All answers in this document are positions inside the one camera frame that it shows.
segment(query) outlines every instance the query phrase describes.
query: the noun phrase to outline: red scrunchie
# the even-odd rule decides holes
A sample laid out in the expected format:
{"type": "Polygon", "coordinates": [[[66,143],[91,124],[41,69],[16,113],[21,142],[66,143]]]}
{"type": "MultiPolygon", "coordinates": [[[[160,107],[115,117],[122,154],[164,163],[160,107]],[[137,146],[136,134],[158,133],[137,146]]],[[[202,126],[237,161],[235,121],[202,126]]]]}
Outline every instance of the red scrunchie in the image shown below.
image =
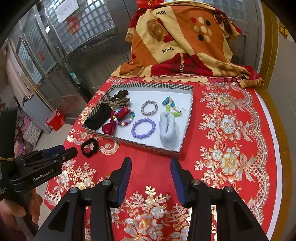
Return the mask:
{"type": "MultiPolygon", "coordinates": [[[[110,114],[110,123],[107,123],[105,125],[102,126],[102,131],[105,133],[105,134],[108,134],[108,135],[112,135],[113,134],[113,131],[115,129],[115,126],[116,126],[116,123],[114,121],[114,119],[112,118],[114,116],[114,113],[115,111],[111,111],[111,114],[110,114]]],[[[117,120],[121,120],[122,118],[124,118],[126,115],[128,114],[128,108],[127,107],[123,107],[116,115],[116,118],[117,120]]]]}

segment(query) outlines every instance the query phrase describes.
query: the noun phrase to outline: gray fur item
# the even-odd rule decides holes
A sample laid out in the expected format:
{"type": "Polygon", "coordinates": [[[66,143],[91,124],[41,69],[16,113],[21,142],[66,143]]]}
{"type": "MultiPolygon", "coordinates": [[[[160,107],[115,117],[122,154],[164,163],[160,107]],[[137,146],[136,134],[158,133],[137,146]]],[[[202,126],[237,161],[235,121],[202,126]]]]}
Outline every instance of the gray fur item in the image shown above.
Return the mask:
{"type": "Polygon", "coordinates": [[[161,143],[166,148],[173,148],[176,145],[176,120],[174,115],[169,111],[165,111],[160,114],[159,137],[161,143]]]}

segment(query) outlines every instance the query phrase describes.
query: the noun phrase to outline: blue gripper pad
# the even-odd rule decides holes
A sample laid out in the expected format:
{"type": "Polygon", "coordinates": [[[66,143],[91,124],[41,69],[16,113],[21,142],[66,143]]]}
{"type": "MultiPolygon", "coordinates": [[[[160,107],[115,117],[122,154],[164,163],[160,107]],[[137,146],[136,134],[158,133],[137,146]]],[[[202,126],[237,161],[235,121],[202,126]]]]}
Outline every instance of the blue gripper pad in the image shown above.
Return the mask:
{"type": "Polygon", "coordinates": [[[131,176],[131,159],[129,158],[126,167],[122,170],[123,171],[123,177],[121,180],[121,183],[118,187],[118,203],[122,204],[124,201],[124,198],[126,196],[126,190],[128,188],[129,179],[131,176]]]}
{"type": "Polygon", "coordinates": [[[47,150],[44,150],[44,152],[41,154],[41,157],[44,159],[49,158],[63,151],[65,151],[65,147],[63,145],[58,145],[58,146],[49,148],[47,150]]]}
{"type": "Polygon", "coordinates": [[[186,204],[184,185],[180,177],[179,171],[182,171],[182,167],[177,158],[172,158],[170,161],[170,173],[172,175],[178,200],[184,206],[186,204]]]}

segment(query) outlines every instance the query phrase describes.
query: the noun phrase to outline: white paper sign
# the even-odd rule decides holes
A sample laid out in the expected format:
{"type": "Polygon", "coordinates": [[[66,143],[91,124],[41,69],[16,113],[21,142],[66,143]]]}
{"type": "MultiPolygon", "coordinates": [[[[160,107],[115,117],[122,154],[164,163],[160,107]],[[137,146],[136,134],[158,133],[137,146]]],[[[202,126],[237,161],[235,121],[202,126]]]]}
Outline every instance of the white paper sign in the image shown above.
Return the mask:
{"type": "Polygon", "coordinates": [[[57,20],[59,21],[59,23],[63,22],[78,8],[79,6],[76,0],[65,0],[55,10],[55,13],[57,15],[57,20]]]}

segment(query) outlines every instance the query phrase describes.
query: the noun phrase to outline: silver bracelet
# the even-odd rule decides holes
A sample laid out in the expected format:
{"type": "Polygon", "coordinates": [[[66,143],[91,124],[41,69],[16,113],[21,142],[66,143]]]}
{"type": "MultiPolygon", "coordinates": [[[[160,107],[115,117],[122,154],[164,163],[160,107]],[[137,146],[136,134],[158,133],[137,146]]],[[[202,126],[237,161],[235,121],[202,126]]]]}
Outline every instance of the silver bracelet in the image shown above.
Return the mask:
{"type": "Polygon", "coordinates": [[[141,107],[141,112],[142,112],[143,115],[153,115],[153,114],[155,114],[155,113],[157,112],[157,110],[158,110],[158,106],[157,106],[156,102],[155,102],[155,101],[152,101],[152,100],[147,100],[147,101],[142,105],[142,107],[141,107]],[[151,112],[145,112],[145,111],[144,111],[144,108],[145,108],[145,106],[146,106],[147,104],[153,104],[153,105],[155,106],[155,109],[154,109],[153,111],[151,111],[151,112]]]}

